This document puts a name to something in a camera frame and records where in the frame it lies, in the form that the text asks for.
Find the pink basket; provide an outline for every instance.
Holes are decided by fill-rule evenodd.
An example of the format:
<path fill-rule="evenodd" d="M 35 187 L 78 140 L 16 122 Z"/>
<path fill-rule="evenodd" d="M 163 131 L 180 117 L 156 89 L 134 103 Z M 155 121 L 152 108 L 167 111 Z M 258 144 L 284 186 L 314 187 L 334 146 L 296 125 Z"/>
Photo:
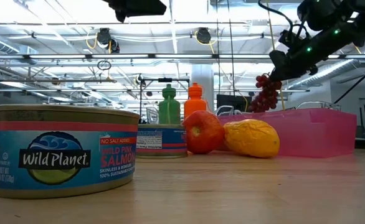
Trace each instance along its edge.
<path fill-rule="evenodd" d="M 258 119 L 277 130 L 279 156 L 327 158 L 352 154 L 356 140 L 356 115 L 330 109 L 300 109 L 271 113 L 220 116 L 222 124 Z"/>

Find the can lid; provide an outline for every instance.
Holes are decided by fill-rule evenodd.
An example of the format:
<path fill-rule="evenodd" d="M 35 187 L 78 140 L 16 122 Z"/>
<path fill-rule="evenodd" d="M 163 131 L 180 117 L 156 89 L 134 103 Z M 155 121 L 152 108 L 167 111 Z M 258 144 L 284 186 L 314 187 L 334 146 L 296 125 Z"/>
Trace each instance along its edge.
<path fill-rule="evenodd" d="M 176 89 L 171 87 L 171 84 L 167 84 L 166 88 L 164 88 L 162 90 L 162 95 L 163 97 L 167 98 L 168 96 L 170 97 L 175 97 L 176 96 Z"/>
<path fill-rule="evenodd" d="M 140 116 L 136 113 L 129 111 L 108 109 L 108 108 L 96 108 L 87 106 L 65 106 L 65 105 L 0 105 L 0 111 L 64 111 L 64 112 L 86 112 L 86 113 L 101 113 L 101 114 L 114 114 L 120 116 L 128 116 L 139 119 Z"/>
<path fill-rule="evenodd" d="M 189 97 L 201 97 L 202 96 L 203 88 L 202 86 L 198 85 L 198 83 L 193 83 L 191 87 L 188 88 L 188 96 Z"/>

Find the apple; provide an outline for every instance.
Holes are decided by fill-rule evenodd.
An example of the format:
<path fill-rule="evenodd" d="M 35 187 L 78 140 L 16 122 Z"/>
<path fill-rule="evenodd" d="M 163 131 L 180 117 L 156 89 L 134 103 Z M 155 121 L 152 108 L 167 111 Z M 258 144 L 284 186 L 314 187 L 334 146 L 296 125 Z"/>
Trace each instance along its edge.
<path fill-rule="evenodd" d="M 182 122 L 187 131 L 187 148 L 193 154 L 208 154 L 224 143 L 224 128 L 217 116 L 195 111 Z"/>

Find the small tin can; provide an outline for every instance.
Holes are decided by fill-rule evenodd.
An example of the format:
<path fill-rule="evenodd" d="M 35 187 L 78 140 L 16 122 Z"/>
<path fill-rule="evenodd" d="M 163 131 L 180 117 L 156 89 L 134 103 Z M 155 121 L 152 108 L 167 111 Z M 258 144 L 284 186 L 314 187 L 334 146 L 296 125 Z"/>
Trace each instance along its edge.
<path fill-rule="evenodd" d="M 185 128 L 178 124 L 139 124 L 136 148 L 137 158 L 142 159 L 186 157 Z"/>

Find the green water bottle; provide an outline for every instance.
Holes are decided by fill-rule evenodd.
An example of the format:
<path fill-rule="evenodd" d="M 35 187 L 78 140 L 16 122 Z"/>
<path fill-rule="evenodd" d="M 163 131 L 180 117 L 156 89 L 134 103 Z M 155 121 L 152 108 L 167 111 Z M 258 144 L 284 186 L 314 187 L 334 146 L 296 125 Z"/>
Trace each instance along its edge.
<path fill-rule="evenodd" d="M 159 103 L 159 124 L 181 124 L 180 103 L 174 99 L 176 89 L 167 84 L 162 93 L 164 101 Z"/>

